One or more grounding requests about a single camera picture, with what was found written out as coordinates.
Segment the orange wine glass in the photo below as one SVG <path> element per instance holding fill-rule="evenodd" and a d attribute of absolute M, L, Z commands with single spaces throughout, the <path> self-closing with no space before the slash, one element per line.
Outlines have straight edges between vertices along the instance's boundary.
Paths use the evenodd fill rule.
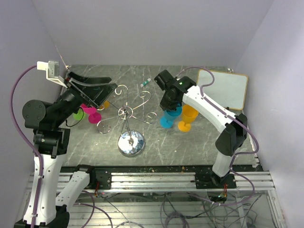
<path fill-rule="evenodd" d="M 102 111 L 104 109 L 107 109 L 110 106 L 109 101 L 104 101 L 104 103 L 98 108 L 99 111 Z"/>
<path fill-rule="evenodd" d="M 191 124 L 195 121 L 198 114 L 199 112 L 196 109 L 185 104 L 182 107 L 181 121 L 178 123 L 178 129 L 182 132 L 189 132 L 191 130 Z"/>

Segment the blue plastic wine glass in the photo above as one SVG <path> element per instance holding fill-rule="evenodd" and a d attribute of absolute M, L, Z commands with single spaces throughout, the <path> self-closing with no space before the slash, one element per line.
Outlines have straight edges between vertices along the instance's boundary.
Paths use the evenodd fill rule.
<path fill-rule="evenodd" d="M 174 121 L 181 115 L 182 107 L 178 106 L 175 111 L 165 110 L 160 119 L 161 127 L 169 129 L 173 127 Z"/>

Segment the pink plastic wine glass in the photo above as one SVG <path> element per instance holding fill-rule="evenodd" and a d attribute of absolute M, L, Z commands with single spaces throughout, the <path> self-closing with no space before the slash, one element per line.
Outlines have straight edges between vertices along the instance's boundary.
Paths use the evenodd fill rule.
<path fill-rule="evenodd" d="M 102 120 L 102 116 L 94 107 L 88 107 L 85 104 L 80 105 L 85 114 L 88 115 L 88 120 L 91 124 L 97 124 Z"/>

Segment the green plastic wine glass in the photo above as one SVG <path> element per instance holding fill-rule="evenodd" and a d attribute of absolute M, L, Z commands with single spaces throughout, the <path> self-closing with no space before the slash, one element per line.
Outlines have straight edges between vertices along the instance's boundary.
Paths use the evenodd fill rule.
<path fill-rule="evenodd" d="M 86 113 L 80 107 L 75 113 L 73 113 L 73 118 L 77 121 L 81 121 L 86 117 Z"/>

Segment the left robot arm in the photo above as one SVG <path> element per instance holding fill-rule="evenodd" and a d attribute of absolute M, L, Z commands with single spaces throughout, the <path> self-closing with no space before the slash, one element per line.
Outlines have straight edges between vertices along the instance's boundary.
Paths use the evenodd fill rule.
<path fill-rule="evenodd" d="M 73 72 L 64 79 L 66 91 L 53 103 L 26 102 L 22 109 L 25 127 L 33 130 L 29 146 L 34 153 L 34 179 L 30 201 L 17 228 L 65 228 L 78 196 L 96 185 L 95 169 L 78 165 L 71 180 L 57 191 L 60 170 L 66 158 L 71 130 L 62 123 L 82 105 L 100 107 L 117 88 L 109 77 L 83 77 Z"/>

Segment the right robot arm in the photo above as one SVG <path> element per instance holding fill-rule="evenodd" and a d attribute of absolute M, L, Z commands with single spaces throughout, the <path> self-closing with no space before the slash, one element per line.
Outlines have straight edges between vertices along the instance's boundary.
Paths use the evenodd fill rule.
<path fill-rule="evenodd" d="M 198 86 L 192 79 L 184 76 L 173 77 L 168 70 L 161 71 L 155 78 L 164 92 L 160 107 L 166 112 L 182 110 L 184 125 L 190 124 L 198 114 L 203 115 L 218 130 L 215 142 L 218 150 L 209 182 L 215 188 L 226 183 L 236 156 L 236 150 L 247 138 L 247 117 L 236 115 L 222 107 L 203 92 L 204 86 Z"/>

